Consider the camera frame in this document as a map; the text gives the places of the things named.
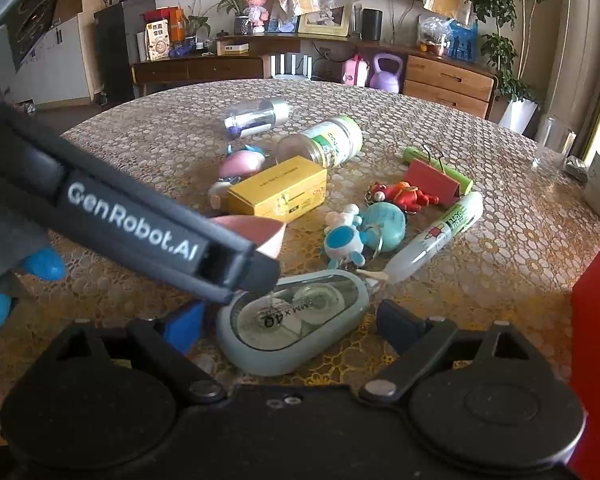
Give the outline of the blue gloved hand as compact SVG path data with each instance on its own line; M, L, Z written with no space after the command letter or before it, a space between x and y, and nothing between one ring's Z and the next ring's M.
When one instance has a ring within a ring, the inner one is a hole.
M20 274L31 274L43 281L59 281L66 276L65 263L56 250L46 245L32 252L20 262L15 270L8 270L0 276L0 328L4 325L15 304L27 291L20 282Z

